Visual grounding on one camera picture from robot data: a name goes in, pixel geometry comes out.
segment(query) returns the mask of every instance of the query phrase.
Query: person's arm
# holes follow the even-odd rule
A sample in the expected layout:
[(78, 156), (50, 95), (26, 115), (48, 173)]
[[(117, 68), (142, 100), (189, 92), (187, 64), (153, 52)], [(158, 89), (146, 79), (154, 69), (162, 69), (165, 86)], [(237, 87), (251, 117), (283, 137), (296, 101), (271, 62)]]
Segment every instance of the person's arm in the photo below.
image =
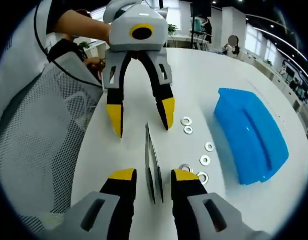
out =
[(71, 36), (77, 35), (91, 39), (99, 39), (109, 43), (109, 24), (83, 16), (73, 10), (66, 11), (59, 18), (52, 30)]

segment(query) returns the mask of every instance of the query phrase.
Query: ceiling light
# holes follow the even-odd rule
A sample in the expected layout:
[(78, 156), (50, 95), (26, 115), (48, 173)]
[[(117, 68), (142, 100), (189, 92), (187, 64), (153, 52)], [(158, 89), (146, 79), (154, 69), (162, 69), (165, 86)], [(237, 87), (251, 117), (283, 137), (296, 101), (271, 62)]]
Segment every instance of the ceiling light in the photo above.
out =
[(306, 75), (306, 77), (308, 77), (308, 75), (307, 75), (307, 73), (304, 71), (304, 69), (302, 69), (302, 67), (301, 67), (297, 62), (295, 62), (294, 59), (292, 59), (289, 55), (287, 55), (286, 53), (284, 53), (282, 50), (280, 50), (280, 49), (277, 49), (277, 50), (278, 50), (279, 52), (281, 52), (282, 54), (284, 54), (286, 57), (288, 57), (288, 58), (289, 58), (288, 61), (291, 59), (292, 62), (295, 63), (296, 66), (298, 66), (299, 69), (301, 69), (301, 70), (304, 72), (304, 74)]
[(281, 39), (280, 37), (278, 37), (278, 36), (276, 36), (276, 35), (274, 35), (274, 34), (272, 34), (272, 33), (270, 33), (270, 32), (267, 32), (267, 31), (265, 31), (265, 30), (263, 30), (263, 29), (258, 29), (258, 28), (254, 28), (254, 29), (259, 30), (259, 31), (261, 31), (261, 32), (263, 32), (263, 33), (269, 34), (269, 35), (271, 35), (271, 36), (277, 38), (278, 40), (281, 40), (283, 43), (289, 45), (292, 49), (294, 49), (297, 53), (299, 53), (306, 61), (308, 61), (307, 58), (305, 58), (305, 56), (304, 56), (299, 50), (297, 50), (294, 46), (292, 46), (291, 44), (289, 44), (289, 43), (286, 42), (285, 40)]

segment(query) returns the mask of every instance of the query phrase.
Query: hand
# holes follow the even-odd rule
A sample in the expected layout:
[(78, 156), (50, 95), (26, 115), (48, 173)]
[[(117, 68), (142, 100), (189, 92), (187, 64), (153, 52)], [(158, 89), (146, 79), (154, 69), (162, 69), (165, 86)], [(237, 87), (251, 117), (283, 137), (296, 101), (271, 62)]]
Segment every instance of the hand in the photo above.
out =
[(87, 65), (100, 65), (101, 63), (104, 63), (104, 61), (99, 56), (90, 57), (84, 60), (84, 64), (86, 66)]
[(86, 59), (84, 64), (92, 69), (97, 69), (99, 72), (102, 72), (105, 68), (105, 62), (99, 56)]

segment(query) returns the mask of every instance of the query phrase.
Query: gray chair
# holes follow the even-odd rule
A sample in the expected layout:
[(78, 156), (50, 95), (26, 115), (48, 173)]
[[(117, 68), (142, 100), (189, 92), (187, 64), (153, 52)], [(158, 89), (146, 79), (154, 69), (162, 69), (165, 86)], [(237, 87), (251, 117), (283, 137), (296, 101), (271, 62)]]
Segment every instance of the gray chair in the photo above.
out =
[[(74, 53), (57, 62), (79, 79), (98, 84)], [(50, 63), (4, 112), (0, 183), (33, 232), (57, 226), (71, 206), (79, 149), (101, 95), (101, 88), (80, 83)]]

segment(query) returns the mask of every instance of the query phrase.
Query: black shirt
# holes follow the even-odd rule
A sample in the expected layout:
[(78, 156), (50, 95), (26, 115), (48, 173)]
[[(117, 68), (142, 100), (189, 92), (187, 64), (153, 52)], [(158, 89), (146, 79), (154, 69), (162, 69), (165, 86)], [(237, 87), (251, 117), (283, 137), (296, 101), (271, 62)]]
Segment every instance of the black shirt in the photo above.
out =
[(50, 49), (47, 59), (51, 62), (68, 52), (74, 52), (82, 62), (87, 59), (87, 54), (83, 47), (64, 38)]
[(210, 35), (212, 35), (212, 25), (210, 24), (210, 21), (208, 21), (208, 23), (206, 23), (203, 26), (203, 32), (208, 34), (205, 37), (205, 40), (208, 41), (211, 44), (212, 43), (212, 37)]
[(68, 1), (66, 0), (52, 0), (47, 19), (47, 29), (46, 29), (47, 34), (52, 33), (53, 28), (60, 19), (60, 17), (65, 12), (72, 9), (67, 2)]

